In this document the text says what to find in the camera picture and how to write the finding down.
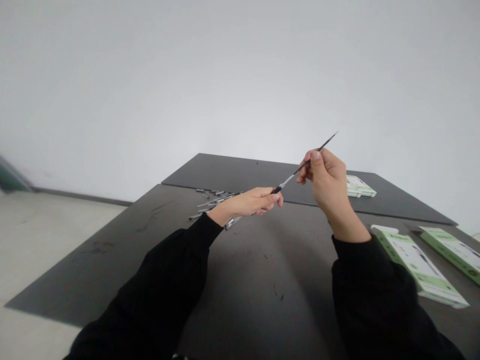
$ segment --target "scratch mark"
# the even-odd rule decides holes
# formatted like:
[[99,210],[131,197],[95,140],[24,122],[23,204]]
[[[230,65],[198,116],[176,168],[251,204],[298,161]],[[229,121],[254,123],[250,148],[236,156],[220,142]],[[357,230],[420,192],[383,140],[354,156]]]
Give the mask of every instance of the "scratch mark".
[[92,245],[93,245],[92,250],[80,251],[80,254],[105,254],[107,251],[115,247],[115,244],[113,242],[108,242],[108,241],[105,241],[105,242],[94,241]]
[[152,209],[152,210],[150,211],[150,218],[148,219],[148,221],[146,222],[146,224],[145,224],[143,227],[138,228],[137,230],[135,230],[135,232],[137,232],[137,233],[146,232],[146,231],[149,229],[149,226],[150,226],[152,223],[154,223],[154,222],[157,221],[157,219],[158,219],[157,215],[159,215],[159,214],[161,214],[161,213],[163,212],[162,208],[163,208],[164,206],[167,206],[167,205],[169,205],[169,204],[171,204],[171,203],[174,203],[174,202],[175,202],[175,201],[172,200],[172,201],[166,202],[166,203],[164,203],[164,204],[162,204],[162,205],[160,205],[160,206]]

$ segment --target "hand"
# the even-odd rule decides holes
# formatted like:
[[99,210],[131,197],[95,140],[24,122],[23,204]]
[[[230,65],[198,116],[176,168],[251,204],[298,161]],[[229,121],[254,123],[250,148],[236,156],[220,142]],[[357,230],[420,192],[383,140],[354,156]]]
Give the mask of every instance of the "hand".
[[313,197],[326,214],[349,207],[347,167],[344,162],[326,148],[308,151],[302,164],[308,160],[310,162],[298,172],[296,182],[305,184],[306,179],[311,180]]
[[369,241],[372,237],[350,205],[344,162],[326,148],[308,151],[302,164],[308,160],[296,182],[304,185],[306,179],[311,181],[313,197],[330,221],[335,238],[348,243]]
[[256,187],[221,202],[207,215],[218,225],[224,226],[227,221],[236,217],[253,214],[261,216],[272,210],[275,203],[282,208],[284,206],[284,197],[281,192],[270,194],[274,189],[274,187]]

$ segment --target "pile of pens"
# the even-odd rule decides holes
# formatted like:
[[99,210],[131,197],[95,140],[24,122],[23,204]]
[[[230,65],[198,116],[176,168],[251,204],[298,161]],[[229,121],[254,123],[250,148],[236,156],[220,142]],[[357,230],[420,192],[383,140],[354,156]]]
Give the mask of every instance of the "pile of pens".
[[[219,190],[208,190],[208,189],[195,189],[197,193],[201,193],[204,197],[207,199],[210,199],[210,197],[216,197],[212,201],[203,203],[201,205],[198,205],[197,208],[200,207],[206,207],[204,209],[198,210],[197,215],[190,216],[188,220],[193,220],[197,219],[200,216],[202,216],[203,213],[208,213],[210,210],[212,210],[214,207],[216,207],[218,204],[224,202],[227,199],[233,198],[234,196],[237,196],[239,194],[242,194],[243,191],[241,192],[227,192],[227,191],[219,191]],[[226,224],[225,224],[225,230],[230,229],[233,224],[235,224],[238,220],[240,220],[241,216],[239,217],[234,217],[233,219],[230,219]]]

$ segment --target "gray floor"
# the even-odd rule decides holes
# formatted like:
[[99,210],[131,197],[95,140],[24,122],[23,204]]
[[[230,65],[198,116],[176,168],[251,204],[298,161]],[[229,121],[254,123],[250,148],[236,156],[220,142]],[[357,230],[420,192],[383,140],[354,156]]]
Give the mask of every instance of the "gray floor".
[[46,193],[0,193],[0,359],[62,359],[80,331],[4,304],[125,207]]

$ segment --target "table surface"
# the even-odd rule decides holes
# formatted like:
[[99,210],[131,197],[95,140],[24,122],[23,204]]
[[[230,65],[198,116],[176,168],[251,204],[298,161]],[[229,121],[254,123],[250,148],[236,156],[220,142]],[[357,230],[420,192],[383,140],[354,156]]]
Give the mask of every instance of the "table surface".
[[[298,165],[282,162],[199,153],[163,180],[162,184],[236,193],[255,187],[277,187],[297,167]],[[377,192],[375,197],[349,198],[357,213],[457,225],[455,221],[377,174],[361,171],[348,173],[358,176]],[[297,184],[295,179],[288,183],[282,194],[289,203],[317,206],[311,188]]]
[[[95,320],[137,271],[145,254],[178,228],[205,198],[194,190],[157,185],[67,255],[6,305],[69,324]],[[412,221],[359,214],[366,225],[395,227]],[[438,225],[477,251],[459,229]],[[331,267],[337,254],[325,215],[313,206],[286,203],[262,217],[242,218],[210,248],[203,295],[184,329],[179,351],[211,359],[346,359],[335,319]],[[422,248],[470,303],[453,309],[420,298],[438,329],[467,357],[480,349],[480,287],[417,236]]]

